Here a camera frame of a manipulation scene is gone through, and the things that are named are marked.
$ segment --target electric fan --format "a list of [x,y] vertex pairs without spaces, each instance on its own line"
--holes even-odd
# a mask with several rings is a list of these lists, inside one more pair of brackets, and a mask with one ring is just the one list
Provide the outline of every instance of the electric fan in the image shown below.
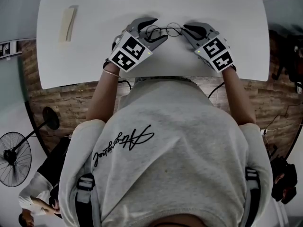
[[32,163],[32,152],[27,139],[47,125],[52,130],[59,128],[59,119],[50,107],[43,110],[44,122],[24,137],[17,132],[6,133],[0,138],[0,182],[16,187],[24,182]]

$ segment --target cursive text print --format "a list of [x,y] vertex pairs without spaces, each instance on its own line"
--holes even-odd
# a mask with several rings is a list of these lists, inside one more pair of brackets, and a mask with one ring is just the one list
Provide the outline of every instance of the cursive text print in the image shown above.
[[123,148],[125,148],[125,146],[128,146],[128,150],[131,151],[135,147],[135,145],[140,145],[140,144],[143,144],[143,143],[147,142],[148,140],[150,140],[155,135],[155,133],[146,132],[150,127],[151,127],[151,125],[147,126],[142,131],[142,133],[137,136],[135,136],[137,129],[134,129],[131,135],[123,135],[123,133],[120,132],[114,141],[109,142],[107,148],[105,148],[100,153],[96,152],[94,154],[94,157],[93,157],[93,160],[95,161],[94,166],[95,167],[98,166],[99,158],[107,157],[108,154],[112,153],[114,147],[117,144],[123,145]]

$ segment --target backpack strap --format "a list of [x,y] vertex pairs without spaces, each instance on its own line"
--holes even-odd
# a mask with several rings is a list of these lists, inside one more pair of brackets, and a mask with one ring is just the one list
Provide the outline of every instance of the backpack strap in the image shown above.
[[94,187],[95,179],[92,173],[83,175],[77,182],[75,206],[80,227],[94,227],[90,201],[90,193]]
[[245,168],[246,199],[240,227],[251,227],[256,218],[261,198],[261,184],[258,172],[250,167]]

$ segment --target fan grille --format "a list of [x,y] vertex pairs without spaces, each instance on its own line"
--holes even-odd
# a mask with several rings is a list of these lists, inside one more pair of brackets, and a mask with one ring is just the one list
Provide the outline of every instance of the fan grille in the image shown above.
[[24,136],[17,132],[6,133],[0,138],[0,182],[8,187],[22,184],[30,171],[32,152],[27,140],[16,149],[13,164],[4,158],[4,151],[14,148],[22,139]]

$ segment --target wood paneling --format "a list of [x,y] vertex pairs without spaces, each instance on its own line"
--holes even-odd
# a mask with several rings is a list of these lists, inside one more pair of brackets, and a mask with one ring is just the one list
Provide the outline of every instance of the wood paneling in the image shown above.
[[[42,110],[48,106],[54,109],[60,119],[60,128],[53,131],[47,127],[40,130],[41,136],[51,151],[59,142],[59,138],[66,134],[72,134],[75,127],[85,120],[85,114],[89,106],[97,82],[81,83],[66,87],[57,87],[47,90],[41,89],[35,41],[26,41],[22,44],[22,61],[24,69],[25,84],[28,91],[29,103],[34,115],[36,124],[43,121]],[[277,72],[279,59],[277,57],[277,40],[274,34],[270,35],[270,72],[267,82],[242,80],[243,85],[249,94],[255,107],[257,124],[261,129],[266,128],[276,115],[280,114],[268,129],[269,131],[264,142],[269,142],[269,150],[273,151],[273,145],[278,147],[276,154],[286,156],[293,140],[298,132],[299,124],[303,118],[303,105],[291,106],[288,109],[287,116],[284,117],[288,105],[298,105],[301,103],[301,97],[296,93],[294,83],[284,73],[281,74],[279,81],[271,78],[273,72]],[[222,78],[210,77],[188,77],[209,95],[213,89],[223,82]],[[131,85],[134,84],[134,78],[128,79]],[[126,83],[119,84],[117,93],[117,102],[120,96],[127,95],[129,87]],[[229,113],[229,106],[225,87],[217,90],[210,98],[211,102],[218,108]]]

